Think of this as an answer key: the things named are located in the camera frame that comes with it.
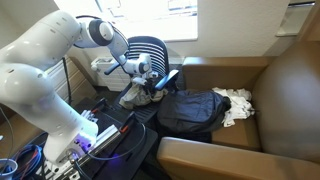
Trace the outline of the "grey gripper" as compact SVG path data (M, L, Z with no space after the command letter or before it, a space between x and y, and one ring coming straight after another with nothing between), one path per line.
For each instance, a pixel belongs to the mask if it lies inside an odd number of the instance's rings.
M155 80L158 78L159 74L155 71L144 73L141 76L136 76L132 78L132 82L138 85L146 86L153 85Z

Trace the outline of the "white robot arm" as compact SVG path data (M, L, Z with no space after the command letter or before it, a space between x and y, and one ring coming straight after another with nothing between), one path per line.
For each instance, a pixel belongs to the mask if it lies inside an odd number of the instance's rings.
M151 57L125 57L127 39L100 18L76 18L57 10L39 21L0 51L0 102L48 133L44 155L60 167L67 152L81 156L96 144L98 125L75 111L54 90L45 71L73 47L105 46L128 74L152 71Z

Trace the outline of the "aluminium robot base mount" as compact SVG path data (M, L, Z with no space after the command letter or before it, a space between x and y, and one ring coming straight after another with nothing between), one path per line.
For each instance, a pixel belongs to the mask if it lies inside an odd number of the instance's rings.
M99 133L96 122L74 110L50 115L44 130L48 137L43 153L54 178L71 171L76 161L87 160L88 153L101 151L120 135L114 124Z

